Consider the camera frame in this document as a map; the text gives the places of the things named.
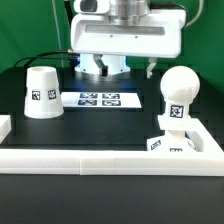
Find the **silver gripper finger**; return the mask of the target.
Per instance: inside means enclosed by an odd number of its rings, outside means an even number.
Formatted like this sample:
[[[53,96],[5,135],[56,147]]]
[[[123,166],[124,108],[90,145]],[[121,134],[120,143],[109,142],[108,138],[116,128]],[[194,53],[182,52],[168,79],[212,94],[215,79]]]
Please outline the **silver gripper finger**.
[[[157,65],[157,58],[149,58],[149,65],[146,68],[146,77],[149,79],[152,76],[152,71]]]
[[[107,76],[108,75],[108,67],[103,63],[102,56],[99,54],[94,54],[93,60],[96,63],[97,67],[99,68],[100,75]]]

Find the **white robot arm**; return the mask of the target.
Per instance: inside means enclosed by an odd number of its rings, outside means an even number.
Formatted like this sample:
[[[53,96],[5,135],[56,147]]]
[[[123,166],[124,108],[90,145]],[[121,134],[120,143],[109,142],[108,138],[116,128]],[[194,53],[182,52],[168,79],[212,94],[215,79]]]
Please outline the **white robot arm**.
[[[180,54],[181,30],[196,22],[183,6],[152,0],[75,0],[74,10],[75,71],[95,80],[128,73],[127,57],[147,57],[151,74],[159,58]]]

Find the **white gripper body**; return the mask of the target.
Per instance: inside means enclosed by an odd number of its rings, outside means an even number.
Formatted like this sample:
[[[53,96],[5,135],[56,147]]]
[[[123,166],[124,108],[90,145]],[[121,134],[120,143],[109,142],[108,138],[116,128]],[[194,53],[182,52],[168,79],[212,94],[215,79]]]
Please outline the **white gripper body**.
[[[71,48],[81,54],[175,58],[183,9],[152,9],[146,0],[75,0]]]

